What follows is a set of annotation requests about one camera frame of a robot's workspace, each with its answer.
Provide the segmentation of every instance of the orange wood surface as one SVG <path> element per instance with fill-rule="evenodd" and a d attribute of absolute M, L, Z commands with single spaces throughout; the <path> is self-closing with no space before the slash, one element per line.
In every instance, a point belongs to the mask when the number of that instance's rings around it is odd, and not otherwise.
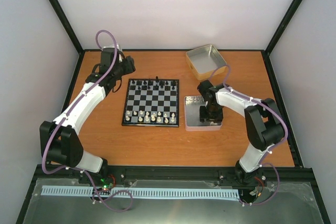
<path fill-rule="evenodd" d="M 255 98 L 274 98 L 261 53 L 221 51 L 231 65 L 227 83 L 235 90 Z M 125 52 L 135 61 L 136 71 L 123 77 L 117 93 L 97 105 L 84 123 L 79 138 L 84 149 L 104 157 L 110 165 L 234 166 L 248 146 L 245 119 L 224 108 L 219 131 L 188 132 L 184 123 L 184 97 L 199 95 L 199 81 L 188 68 L 184 51 Z M 100 52 L 86 52 L 72 94 L 73 100 L 100 62 Z M 219 84 L 226 74 L 212 79 Z M 180 127 L 121 126 L 129 78 L 167 78 L 180 80 Z M 276 166 L 294 166 L 287 143 L 266 158 Z"/>

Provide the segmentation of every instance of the square metal container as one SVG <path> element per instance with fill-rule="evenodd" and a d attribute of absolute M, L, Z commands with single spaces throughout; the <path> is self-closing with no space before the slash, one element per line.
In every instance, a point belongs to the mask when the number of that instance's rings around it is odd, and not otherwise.
<path fill-rule="evenodd" d="M 199 107 L 205 106 L 201 95 L 191 95 L 184 98 L 185 129 L 187 131 L 218 131 L 222 123 L 200 121 Z"/>
<path fill-rule="evenodd" d="M 209 78 L 217 68 L 215 74 L 223 73 L 226 66 L 226 61 L 213 45 L 188 51 L 186 61 L 197 80 Z"/>

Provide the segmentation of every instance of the robotic arm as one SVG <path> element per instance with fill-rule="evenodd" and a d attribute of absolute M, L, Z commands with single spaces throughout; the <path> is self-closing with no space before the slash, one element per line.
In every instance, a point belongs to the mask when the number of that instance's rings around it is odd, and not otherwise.
<path fill-rule="evenodd" d="M 205 106 L 200 107 L 201 122 L 221 122 L 224 106 L 245 117 L 250 143 L 245 154 L 236 163 L 235 174 L 240 184 L 246 184 L 254 176 L 254 171 L 260 167 L 260 162 L 269 149 L 284 137 L 285 132 L 280 121 L 252 99 L 245 100 L 227 90 L 223 85 L 214 87 L 210 81 L 206 80 L 201 82 L 197 89 L 206 102 Z M 270 98 L 254 100 L 269 107 L 278 115 L 280 114 L 274 100 Z"/>
<path fill-rule="evenodd" d="M 125 74 L 135 71 L 132 57 L 125 57 L 118 50 L 117 59 L 108 75 L 93 89 L 86 92 L 94 83 L 101 78 L 112 64 L 114 48 L 104 48 L 101 53 L 100 63 L 95 65 L 92 73 L 87 77 L 81 92 L 71 105 L 52 122 L 43 122 L 40 126 L 40 144 L 43 155 L 49 138 L 58 124 L 62 122 L 47 153 L 47 159 L 68 167 L 77 167 L 90 172 L 100 173 L 104 176 L 107 169 L 107 160 L 94 156 L 84 151 L 78 134 L 85 120 L 92 110 L 101 102 L 116 86 L 118 80 Z"/>

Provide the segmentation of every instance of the chessboard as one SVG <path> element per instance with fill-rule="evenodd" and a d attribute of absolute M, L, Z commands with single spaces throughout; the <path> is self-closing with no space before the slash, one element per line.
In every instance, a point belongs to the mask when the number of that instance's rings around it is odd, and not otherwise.
<path fill-rule="evenodd" d="M 178 127 L 178 88 L 176 79 L 129 79 L 121 124 Z"/>

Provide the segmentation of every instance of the white wall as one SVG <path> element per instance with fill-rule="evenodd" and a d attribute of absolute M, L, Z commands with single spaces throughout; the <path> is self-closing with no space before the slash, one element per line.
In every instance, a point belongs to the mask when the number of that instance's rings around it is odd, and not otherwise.
<path fill-rule="evenodd" d="M 78 54 L 48 0 L 0 0 L 0 223 L 15 223 L 39 126 L 60 112 Z"/>
<path fill-rule="evenodd" d="M 292 0 L 59 0 L 82 46 L 265 49 Z M 101 35 L 102 44 L 111 43 Z"/>
<path fill-rule="evenodd" d="M 306 167 L 336 223 L 336 2 L 303 0 L 271 62 Z"/>

